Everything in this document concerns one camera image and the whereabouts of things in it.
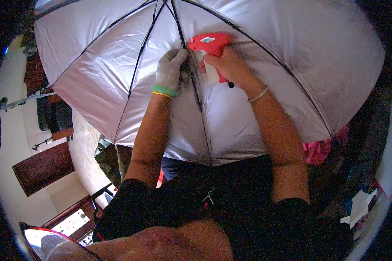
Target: yellow bracelet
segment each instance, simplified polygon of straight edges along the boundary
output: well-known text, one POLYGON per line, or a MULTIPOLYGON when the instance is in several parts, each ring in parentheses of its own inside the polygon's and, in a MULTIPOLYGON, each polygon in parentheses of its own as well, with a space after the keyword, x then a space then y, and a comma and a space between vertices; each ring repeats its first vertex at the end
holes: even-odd
POLYGON ((170 99, 171 99, 171 96, 170 96, 170 95, 168 95, 168 94, 164 94, 164 93, 162 93, 162 92, 159 92, 159 91, 153 91, 152 93, 153 93, 153 94, 160 94, 160 95, 164 95, 164 96, 166 96, 166 97, 168 97, 168 98, 170 98, 170 99))

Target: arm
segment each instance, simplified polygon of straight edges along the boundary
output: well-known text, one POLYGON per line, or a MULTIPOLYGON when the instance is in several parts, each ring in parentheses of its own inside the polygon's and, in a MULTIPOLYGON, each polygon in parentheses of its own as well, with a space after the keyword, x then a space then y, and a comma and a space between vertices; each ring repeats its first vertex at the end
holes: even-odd
MULTIPOLYGON (((244 90, 249 99, 266 88, 231 48, 225 48, 221 58, 206 55, 204 61, 244 90)), ((309 203, 305 154, 291 120, 269 91, 252 103, 252 110, 273 163, 273 202, 297 197, 309 203)))
MULTIPOLYGON (((170 95, 177 95, 180 65, 186 58, 187 51, 184 49, 168 51, 158 62, 157 79, 153 87, 166 87, 170 95)), ((167 143, 170 105, 171 98, 161 94, 152 95, 135 139, 131 163, 124 180, 134 178, 143 181, 149 188, 157 186, 167 143)))
POLYGON ((157 186, 170 123, 171 99, 153 94, 142 119, 132 150, 132 159, 126 179, 143 181, 149 188, 157 186))

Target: white work glove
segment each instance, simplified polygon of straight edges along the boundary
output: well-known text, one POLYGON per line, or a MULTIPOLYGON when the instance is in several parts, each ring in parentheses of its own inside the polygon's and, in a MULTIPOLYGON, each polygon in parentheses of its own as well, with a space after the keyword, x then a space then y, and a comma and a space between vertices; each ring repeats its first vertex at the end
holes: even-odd
POLYGON ((178 95, 178 82, 180 80, 180 66, 187 59, 186 49, 172 49, 168 51, 159 61, 155 73, 155 85, 171 89, 178 95))

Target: silver umbrella canopy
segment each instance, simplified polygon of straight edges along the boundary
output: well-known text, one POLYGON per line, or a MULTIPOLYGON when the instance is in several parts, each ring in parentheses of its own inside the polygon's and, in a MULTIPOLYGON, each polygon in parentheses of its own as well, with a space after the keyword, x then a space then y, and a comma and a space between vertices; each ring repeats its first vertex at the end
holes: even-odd
MULTIPOLYGON (((330 138, 366 100, 384 50, 353 1, 38 2, 35 35, 52 88, 114 143, 133 146, 159 58, 194 35, 233 36, 304 142, 330 138)), ((220 165, 266 153, 247 97, 190 62, 165 156, 220 165)))

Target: pink cloth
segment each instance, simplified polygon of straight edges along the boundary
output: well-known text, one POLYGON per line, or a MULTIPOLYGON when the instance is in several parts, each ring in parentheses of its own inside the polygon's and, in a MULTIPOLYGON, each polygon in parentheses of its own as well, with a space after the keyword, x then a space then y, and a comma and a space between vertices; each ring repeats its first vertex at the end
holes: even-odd
MULTIPOLYGON (((340 141, 340 143, 346 144, 347 133, 348 127, 344 126, 344 128, 334 137, 334 139, 337 139, 338 141, 340 141)), ((321 165, 331 151, 331 142, 332 139, 326 139, 319 142, 304 143, 303 150, 308 153, 306 162, 314 166, 321 165)))

